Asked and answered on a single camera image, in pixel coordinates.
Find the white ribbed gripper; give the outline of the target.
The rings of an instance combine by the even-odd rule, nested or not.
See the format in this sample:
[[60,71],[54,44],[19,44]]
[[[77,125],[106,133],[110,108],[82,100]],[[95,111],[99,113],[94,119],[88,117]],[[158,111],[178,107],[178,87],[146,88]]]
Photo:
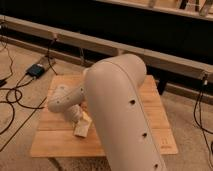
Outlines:
[[79,105],[69,107],[64,112],[64,116],[67,121],[72,121],[74,123],[77,123],[82,117],[88,123],[92,123],[92,119],[85,111],[82,112],[82,108]]

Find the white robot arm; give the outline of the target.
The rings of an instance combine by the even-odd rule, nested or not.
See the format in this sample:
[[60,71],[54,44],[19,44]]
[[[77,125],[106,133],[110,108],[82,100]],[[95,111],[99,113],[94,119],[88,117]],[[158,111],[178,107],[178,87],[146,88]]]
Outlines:
[[48,109],[68,113],[86,102],[112,171],[167,171],[139,93],[146,75],[144,61],[134,54],[100,60],[78,87],[57,87]]

